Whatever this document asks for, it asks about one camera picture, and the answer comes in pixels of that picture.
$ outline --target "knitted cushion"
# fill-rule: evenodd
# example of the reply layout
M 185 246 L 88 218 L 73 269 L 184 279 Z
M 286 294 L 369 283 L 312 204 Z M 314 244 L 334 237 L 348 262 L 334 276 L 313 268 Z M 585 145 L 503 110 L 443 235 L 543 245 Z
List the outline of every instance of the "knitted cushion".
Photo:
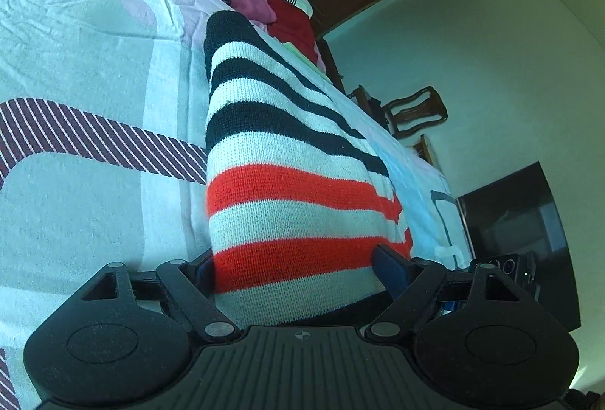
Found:
M 237 12 L 210 17 L 205 55 L 217 306 L 273 325 L 383 291 L 372 250 L 411 238 L 382 160 Z

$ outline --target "chair backrest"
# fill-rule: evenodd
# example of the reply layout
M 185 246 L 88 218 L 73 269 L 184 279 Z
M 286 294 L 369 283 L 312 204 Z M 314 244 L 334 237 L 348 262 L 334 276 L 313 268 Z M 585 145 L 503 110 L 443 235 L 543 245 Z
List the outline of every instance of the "chair backrest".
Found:
M 413 103 L 425 94 L 428 94 L 428 97 L 417 105 L 412 106 L 411 108 L 404 108 L 397 113 L 393 113 L 395 108 Z M 405 139 L 406 137 L 414 135 L 414 133 L 418 132 L 419 130 L 427 127 L 434 127 L 435 125 L 439 125 L 448 119 L 448 111 L 444 102 L 441 100 L 439 93 L 435 91 L 435 88 L 430 85 L 420 89 L 418 92 L 409 96 L 408 98 L 394 99 L 393 101 L 386 103 L 382 109 L 384 110 L 386 118 L 392 127 L 392 135 L 396 139 Z M 418 123 L 409 129 L 399 130 L 400 125 L 409 125 L 415 120 L 434 116 L 438 116 L 439 118 L 437 120 Z

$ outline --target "red stripe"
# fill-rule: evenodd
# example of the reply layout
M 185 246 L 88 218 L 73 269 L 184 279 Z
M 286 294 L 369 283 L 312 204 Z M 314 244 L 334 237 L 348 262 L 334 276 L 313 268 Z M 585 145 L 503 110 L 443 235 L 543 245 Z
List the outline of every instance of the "red stripe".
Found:
M 295 200 L 337 210 L 375 210 L 397 223 L 401 204 L 376 193 L 363 181 L 319 176 L 273 164 L 247 164 L 227 169 L 208 186 L 208 216 L 240 203 Z
M 302 238 L 265 241 L 214 255 L 215 292 L 231 292 L 268 283 L 339 270 L 369 267 L 377 244 L 391 246 L 406 258 L 412 247 L 409 229 L 403 243 L 384 238 Z

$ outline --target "television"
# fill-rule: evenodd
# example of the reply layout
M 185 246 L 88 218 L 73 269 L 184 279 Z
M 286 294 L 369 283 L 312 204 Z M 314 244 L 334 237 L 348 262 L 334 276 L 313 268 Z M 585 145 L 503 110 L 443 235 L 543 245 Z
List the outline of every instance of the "television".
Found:
M 531 256 L 530 294 L 568 331 L 579 328 L 568 242 L 540 163 L 471 191 L 459 203 L 475 258 Z

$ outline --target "bedsheet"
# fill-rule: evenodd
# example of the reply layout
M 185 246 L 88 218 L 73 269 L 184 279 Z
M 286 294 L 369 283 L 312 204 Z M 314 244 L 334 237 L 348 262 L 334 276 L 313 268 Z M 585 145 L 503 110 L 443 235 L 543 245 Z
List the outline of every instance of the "bedsheet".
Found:
M 219 0 L 0 0 L 0 408 L 39 403 L 25 341 L 101 266 L 151 270 L 209 247 L 202 46 L 208 17 L 224 9 Z M 375 146 L 413 252 L 464 266 L 470 252 L 452 232 L 462 226 L 432 202 L 448 193 L 441 175 L 260 34 Z

